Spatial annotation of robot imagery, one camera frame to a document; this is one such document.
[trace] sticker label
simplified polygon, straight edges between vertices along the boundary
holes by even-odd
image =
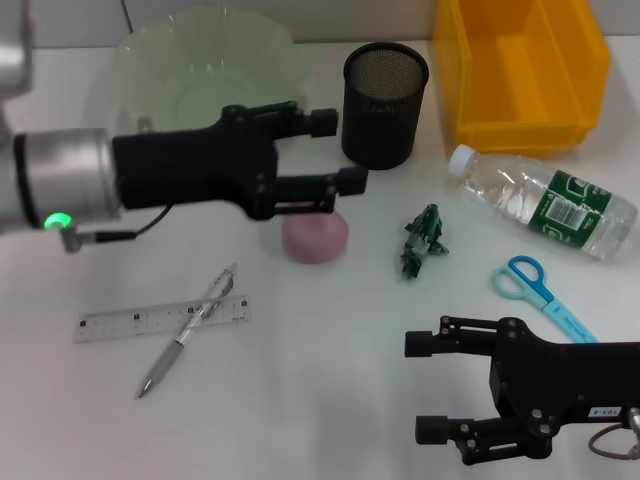
[[[622,407],[593,407],[589,410],[589,418],[619,417]]]
[[[582,248],[609,200],[610,192],[558,170],[529,221],[529,228]]]

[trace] yellow plastic bin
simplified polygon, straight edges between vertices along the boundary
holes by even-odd
[[[609,50],[587,0],[440,0],[434,47],[452,145],[544,155],[597,125]]]

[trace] white table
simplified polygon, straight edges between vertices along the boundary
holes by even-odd
[[[601,125],[558,166],[640,205],[640,38],[612,38],[609,44],[613,62]],[[427,43],[410,45],[433,64]],[[356,46],[300,47],[312,72],[308,107],[341,108],[342,65]],[[36,52],[35,90],[8,108],[14,125],[83,126],[91,83],[110,53]],[[53,232],[0,239],[0,476],[637,476],[634,462],[601,459],[587,450],[587,439],[598,430],[593,425],[565,427],[546,461],[468,468],[452,444],[415,444],[415,415],[496,414],[487,359],[405,359],[407,330],[434,329],[444,314],[495,320],[514,315],[548,340],[565,340],[529,305],[492,292],[489,274],[513,255],[537,258],[550,289],[601,340],[640,340],[640,256],[623,252],[614,265],[593,263],[526,232],[505,234],[460,210],[446,184],[434,86],[430,81],[425,92],[410,161],[372,172],[365,195],[339,202],[351,237],[348,253],[335,263],[291,262],[280,248],[280,220],[253,223],[238,208],[219,203],[175,208],[134,243],[88,246],[77,255],[66,255]],[[283,173],[349,165],[337,138],[299,138],[283,144],[281,153]],[[429,259],[418,281],[400,282],[402,227],[431,202],[441,206],[442,241],[451,254]],[[141,226],[156,214],[127,213],[118,227]],[[639,246],[638,237],[630,244]],[[134,392],[168,336],[72,344],[78,314],[197,298],[231,261],[239,263],[236,292],[252,299],[252,322],[198,333],[147,398],[134,400]],[[609,446],[626,451],[630,439],[627,432]]]

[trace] pink sponge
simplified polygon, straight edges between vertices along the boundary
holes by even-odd
[[[324,263],[347,248],[349,226],[337,212],[294,215],[282,225],[285,251],[300,263]]]

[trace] clear glass bowl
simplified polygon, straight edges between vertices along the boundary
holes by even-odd
[[[296,100],[305,77],[282,25],[252,11],[194,7],[129,35],[109,83],[118,108],[168,131],[209,126],[226,105]]]

